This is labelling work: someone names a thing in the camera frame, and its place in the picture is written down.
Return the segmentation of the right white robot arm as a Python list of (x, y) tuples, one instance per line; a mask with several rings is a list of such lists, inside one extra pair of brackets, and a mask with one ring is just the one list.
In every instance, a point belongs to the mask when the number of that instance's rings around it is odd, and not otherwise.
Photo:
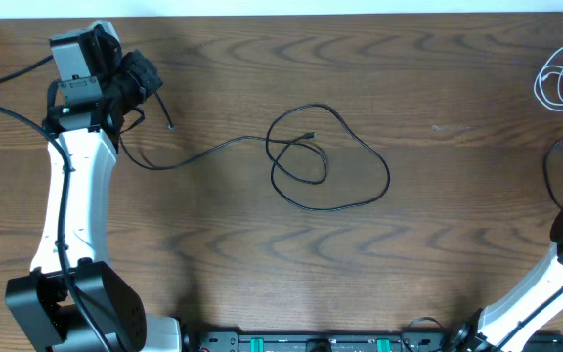
[(477, 311), (450, 338), (448, 351), (520, 352), (563, 310), (563, 207), (545, 257), (499, 301)]

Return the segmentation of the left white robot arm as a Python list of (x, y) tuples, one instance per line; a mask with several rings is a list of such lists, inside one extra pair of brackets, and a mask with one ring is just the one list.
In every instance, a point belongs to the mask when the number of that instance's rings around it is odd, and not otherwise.
[(50, 40), (59, 73), (42, 127), (50, 189), (44, 229), (27, 275), (6, 304), (38, 351), (179, 351), (180, 324), (146, 312), (111, 268), (108, 193), (127, 113), (161, 86), (139, 51), (123, 53), (110, 22)]

